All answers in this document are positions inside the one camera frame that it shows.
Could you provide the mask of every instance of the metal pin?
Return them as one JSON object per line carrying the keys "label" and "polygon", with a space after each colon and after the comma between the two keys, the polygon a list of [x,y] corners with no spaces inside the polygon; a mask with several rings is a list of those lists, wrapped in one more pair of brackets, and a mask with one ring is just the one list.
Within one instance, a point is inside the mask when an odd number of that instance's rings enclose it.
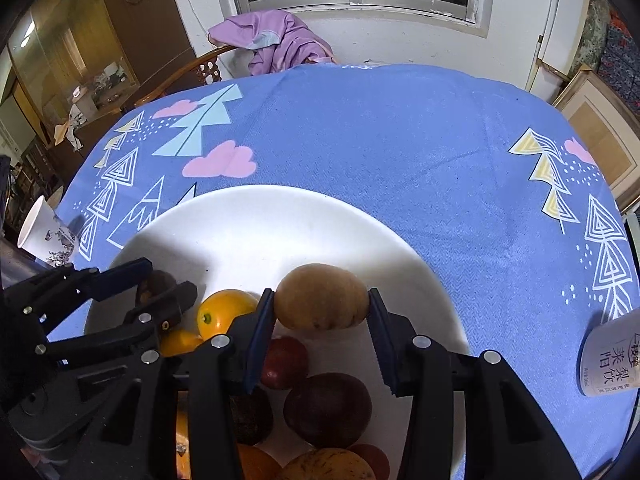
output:
{"label": "metal pin", "polygon": [[158,354],[158,352],[156,352],[155,350],[147,350],[140,356],[140,360],[145,365],[150,365],[151,363],[155,363],[156,361],[158,361],[159,357],[160,354]]}
{"label": "metal pin", "polygon": [[211,338],[211,346],[214,346],[215,348],[224,348],[230,342],[231,339],[229,339],[228,336],[224,334],[218,334]]}
{"label": "metal pin", "polygon": [[497,365],[500,361],[502,361],[502,357],[498,352],[494,350],[488,350],[483,355],[484,360],[487,361],[491,365]]}
{"label": "metal pin", "polygon": [[431,346],[431,339],[425,335],[417,335],[412,340],[412,343],[417,348],[429,348]]}

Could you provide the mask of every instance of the wooden frame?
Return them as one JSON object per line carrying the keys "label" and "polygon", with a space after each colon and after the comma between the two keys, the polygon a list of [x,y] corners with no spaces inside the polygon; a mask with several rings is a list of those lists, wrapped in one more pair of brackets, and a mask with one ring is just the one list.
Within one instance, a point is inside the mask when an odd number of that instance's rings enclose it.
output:
{"label": "wooden frame", "polygon": [[138,99],[135,104],[136,108],[150,103],[151,101],[155,101],[159,97],[167,95],[166,90],[169,88],[169,86],[178,81],[178,79],[180,79],[187,72],[195,72],[198,76],[198,79],[203,85],[207,84],[208,76],[212,77],[212,82],[222,81],[222,78],[220,77],[220,69],[216,64],[218,56],[224,54],[225,52],[231,52],[236,48],[236,46],[231,45],[220,46],[218,48],[215,48],[211,52],[207,52],[204,56],[200,56],[199,58],[194,59],[189,64],[183,66],[181,69],[176,70],[167,79],[160,83],[152,92],[149,92],[143,98]]}
{"label": "wooden frame", "polygon": [[591,70],[575,75],[554,102],[600,167],[622,214],[640,202],[640,123]]}

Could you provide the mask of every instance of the cup rim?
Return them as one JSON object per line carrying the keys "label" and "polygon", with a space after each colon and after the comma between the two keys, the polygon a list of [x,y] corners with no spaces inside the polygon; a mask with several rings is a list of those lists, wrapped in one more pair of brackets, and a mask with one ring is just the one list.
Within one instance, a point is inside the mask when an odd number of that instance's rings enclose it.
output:
{"label": "cup rim", "polygon": [[25,242],[28,240],[29,235],[31,234],[31,230],[36,223],[36,218],[38,218],[38,214],[42,209],[42,204],[44,202],[44,195],[40,195],[36,202],[33,203],[31,209],[27,213],[26,218],[24,219],[24,223],[22,224],[22,228],[20,229],[20,234],[18,234],[18,248],[22,248]]}

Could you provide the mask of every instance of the cord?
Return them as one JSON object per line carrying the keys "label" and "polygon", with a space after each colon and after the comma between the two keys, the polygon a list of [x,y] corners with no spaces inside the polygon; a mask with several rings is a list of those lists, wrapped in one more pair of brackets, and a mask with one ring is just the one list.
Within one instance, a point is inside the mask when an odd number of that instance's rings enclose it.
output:
{"label": "cord", "polygon": [[[209,31],[204,28],[204,25],[202,24],[202,22],[200,21],[199,17],[198,17],[198,13],[196,12],[196,9],[193,8],[193,4],[191,3],[191,0],[187,0],[187,2],[189,3],[189,7],[191,8],[191,12],[193,12],[193,15],[196,18],[196,21],[198,22],[198,25],[200,25],[200,28],[202,29],[204,35],[206,38],[209,37]],[[232,76],[231,70],[229,70],[229,67],[225,64],[225,62],[222,60],[222,58],[220,56],[218,56],[218,61],[220,62],[220,64],[225,68],[226,72]]]}

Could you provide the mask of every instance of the picture frame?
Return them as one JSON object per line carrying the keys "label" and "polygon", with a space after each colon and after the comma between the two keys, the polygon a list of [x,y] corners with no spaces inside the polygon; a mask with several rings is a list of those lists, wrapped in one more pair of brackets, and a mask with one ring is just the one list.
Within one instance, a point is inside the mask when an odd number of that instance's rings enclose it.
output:
{"label": "picture frame", "polygon": [[553,106],[591,153],[620,213],[640,203],[640,122],[615,92],[583,68]]}

